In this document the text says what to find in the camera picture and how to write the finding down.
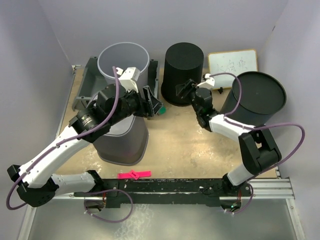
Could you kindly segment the black round bin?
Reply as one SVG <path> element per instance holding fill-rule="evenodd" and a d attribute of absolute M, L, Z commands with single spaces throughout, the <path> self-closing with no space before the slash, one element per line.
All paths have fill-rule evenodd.
<path fill-rule="evenodd" d="M 195 44 L 179 42 L 170 46 L 165 53 L 161 95 L 170 104 L 184 107 L 189 103 L 176 95 L 176 86 L 189 79 L 200 83 L 204 65 L 204 53 Z"/>

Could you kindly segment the grey ribbed square bin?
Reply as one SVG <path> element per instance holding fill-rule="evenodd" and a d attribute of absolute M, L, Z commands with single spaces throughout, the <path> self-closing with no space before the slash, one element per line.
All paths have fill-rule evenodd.
<path fill-rule="evenodd" d="M 125 111 L 125 94 L 121 89 L 107 87 L 100 90 L 95 100 L 86 110 L 83 125 L 87 130 L 95 129 L 88 134 L 101 159 L 116 165 L 132 166 L 144 156 L 149 132 L 143 117 L 127 116 Z"/>

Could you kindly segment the dark blue round bin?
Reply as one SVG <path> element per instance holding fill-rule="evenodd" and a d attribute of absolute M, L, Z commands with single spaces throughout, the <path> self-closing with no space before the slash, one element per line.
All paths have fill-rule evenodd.
<path fill-rule="evenodd" d="M 237 77 L 241 83 L 241 99 L 229 118 L 243 124 L 261 126 L 285 106 L 286 91 L 274 77 L 258 71 L 247 71 Z"/>

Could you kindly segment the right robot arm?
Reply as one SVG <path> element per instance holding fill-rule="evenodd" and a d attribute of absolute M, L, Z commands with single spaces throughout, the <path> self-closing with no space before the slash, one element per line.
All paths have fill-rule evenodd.
<path fill-rule="evenodd" d="M 189 79 L 175 89 L 178 98 L 192 105 L 203 129 L 239 143 L 242 163 L 222 177 L 226 195 L 235 195 L 244 182 L 280 162 L 282 155 L 270 130 L 232 120 L 213 107 L 210 80 L 196 84 Z"/>

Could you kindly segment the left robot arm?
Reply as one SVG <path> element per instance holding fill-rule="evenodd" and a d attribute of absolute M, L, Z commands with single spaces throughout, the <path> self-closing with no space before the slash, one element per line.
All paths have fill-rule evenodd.
<path fill-rule="evenodd" d="M 77 152 L 107 134 L 118 122 L 130 116 L 153 117 L 162 106 L 149 86 L 144 86 L 139 93 L 121 85 L 108 85 L 35 158 L 7 169 L 14 182 L 12 188 L 25 205 L 32 207 L 42 206 L 54 196 L 67 193 L 98 196 L 103 191 L 104 181 L 95 170 L 72 175 L 57 175 L 56 170 Z"/>

